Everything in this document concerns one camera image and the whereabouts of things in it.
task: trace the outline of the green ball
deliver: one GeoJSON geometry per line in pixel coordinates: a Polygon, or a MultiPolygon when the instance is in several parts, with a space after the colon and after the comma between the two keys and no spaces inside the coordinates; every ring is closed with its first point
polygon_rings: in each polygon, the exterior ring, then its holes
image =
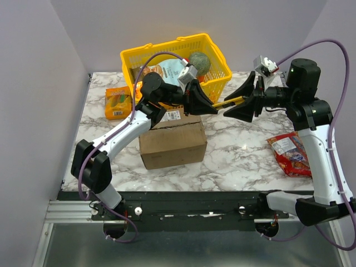
{"type": "Polygon", "coordinates": [[[198,76],[206,75],[211,66],[210,59],[202,52],[192,53],[189,57],[189,63],[198,70],[198,76]]]}

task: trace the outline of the screw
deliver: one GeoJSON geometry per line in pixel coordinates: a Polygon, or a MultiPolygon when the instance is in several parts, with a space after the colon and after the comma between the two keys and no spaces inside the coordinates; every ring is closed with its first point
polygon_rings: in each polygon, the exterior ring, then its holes
{"type": "Polygon", "coordinates": [[[239,207],[239,214],[245,214],[246,213],[246,209],[244,206],[240,206],[239,207]]]}

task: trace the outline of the black metal frame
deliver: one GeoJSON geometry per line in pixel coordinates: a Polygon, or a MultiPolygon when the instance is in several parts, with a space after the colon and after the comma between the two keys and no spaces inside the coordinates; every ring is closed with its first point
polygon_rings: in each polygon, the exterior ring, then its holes
{"type": "MultiPolygon", "coordinates": [[[[119,192],[125,199],[120,207],[137,225],[140,232],[156,231],[255,231],[255,219],[288,218],[288,214],[260,209],[261,191],[224,192],[119,192]],[[137,216],[136,207],[143,212],[137,216]]],[[[300,195],[312,195],[312,191],[290,191],[300,195]]],[[[77,192],[60,191],[57,200],[80,200],[77,192]]],[[[118,220],[101,205],[96,205],[99,213],[92,220],[118,220]]]]}

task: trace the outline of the brown cardboard box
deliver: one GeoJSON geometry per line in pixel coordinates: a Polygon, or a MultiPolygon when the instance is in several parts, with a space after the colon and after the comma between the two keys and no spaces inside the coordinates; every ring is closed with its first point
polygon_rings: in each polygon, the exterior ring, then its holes
{"type": "Polygon", "coordinates": [[[200,162],[207,144],[200,116],[185,116],[182,108],[168,110],[160,123],[140,135],[139,142],[148,170],[200,162]]]}

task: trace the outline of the chip bag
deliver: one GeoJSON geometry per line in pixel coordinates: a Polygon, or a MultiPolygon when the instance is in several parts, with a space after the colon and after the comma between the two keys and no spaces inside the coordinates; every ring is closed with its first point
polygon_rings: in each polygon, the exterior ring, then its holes
{"type": "Polygon", "coordinates": [[[128,86],[106,89],[105,117],[108,120],[126,118],[131,113],[131,102],[131,91],[128,86]]]}
{"type": "Polygon", "coordinates": [[[274,157],[282,170],[290,177],[312,176],[308,157],[297,132],[267,139],[274,157]]]}

